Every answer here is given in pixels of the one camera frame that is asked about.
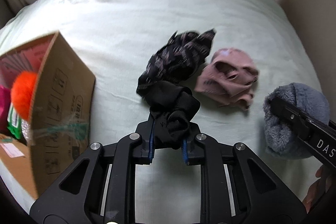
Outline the person's right hand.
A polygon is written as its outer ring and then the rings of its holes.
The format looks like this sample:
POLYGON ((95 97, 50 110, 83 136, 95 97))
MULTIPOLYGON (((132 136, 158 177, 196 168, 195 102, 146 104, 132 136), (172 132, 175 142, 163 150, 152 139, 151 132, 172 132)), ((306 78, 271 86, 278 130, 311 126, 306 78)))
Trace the person's right hand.
POLYGON ((335 185, 335 176, 329 173, 329 169, 322 165, 315 173, 317 180, 309 187, 305 198, 302 203, 308 213, 313 203, 318 199, 318 194, 322 192, 321 188, 325 186, 325 192, 335 185))

